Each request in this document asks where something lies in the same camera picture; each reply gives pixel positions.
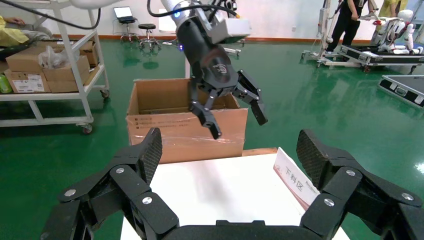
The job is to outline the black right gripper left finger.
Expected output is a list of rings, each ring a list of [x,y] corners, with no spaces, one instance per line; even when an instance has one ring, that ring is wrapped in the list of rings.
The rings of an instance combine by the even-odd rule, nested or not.
[[[162,240],[179,219],[150,184],[163,153],[159,128],[120,149],[100,171],[66,188],[40,234],[42,240],[92,240],[103,222],[122,212],[143,240]]]

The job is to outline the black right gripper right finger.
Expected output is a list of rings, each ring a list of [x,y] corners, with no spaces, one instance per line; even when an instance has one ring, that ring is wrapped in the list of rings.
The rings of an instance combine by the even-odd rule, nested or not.
[[[423,201],[414,193],[372,174],[346,150],[322,143],[312,130],[298,135],[297,157],[318,196],[300,226],[332,239],[347,214],[360,218],[382,240],[421,240]]]

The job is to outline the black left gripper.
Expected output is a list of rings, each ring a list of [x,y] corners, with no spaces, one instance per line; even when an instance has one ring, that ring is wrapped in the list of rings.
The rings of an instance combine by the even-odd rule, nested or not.
[[[209,129],[215,140],[222,135],[211,112],[217,96],[226,96],[232,92],[234,97],[250,105],[260,126],[268,122],[262,90],[257,82],[245,71],[234,70],[224,48],[208,39],[197,17],[184,21],[176,33],[192,68],[192,77],[188,84],[190,95],[188,109],[198,117],[203,127]],[[207,93],[205,104],[199,101],[199,90]]]

